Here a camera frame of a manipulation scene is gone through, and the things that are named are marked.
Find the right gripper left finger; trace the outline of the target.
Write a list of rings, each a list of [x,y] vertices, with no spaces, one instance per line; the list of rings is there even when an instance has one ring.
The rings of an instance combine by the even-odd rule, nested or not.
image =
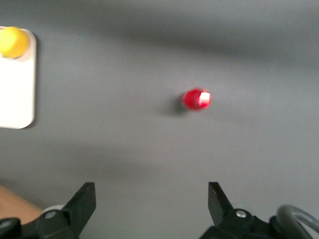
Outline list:
[[[38,222],[40,239],[78,239],[96,209],[95,184],[86,182],[62,209],[44,212]]]

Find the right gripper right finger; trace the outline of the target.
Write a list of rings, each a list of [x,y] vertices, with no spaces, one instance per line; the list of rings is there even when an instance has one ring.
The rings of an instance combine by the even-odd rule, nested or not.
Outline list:
[[[234,208],[217,182],[208,184],[208,209],[213,226],[202,239],[258,239],[253,232],[255,218],[243,209]]]

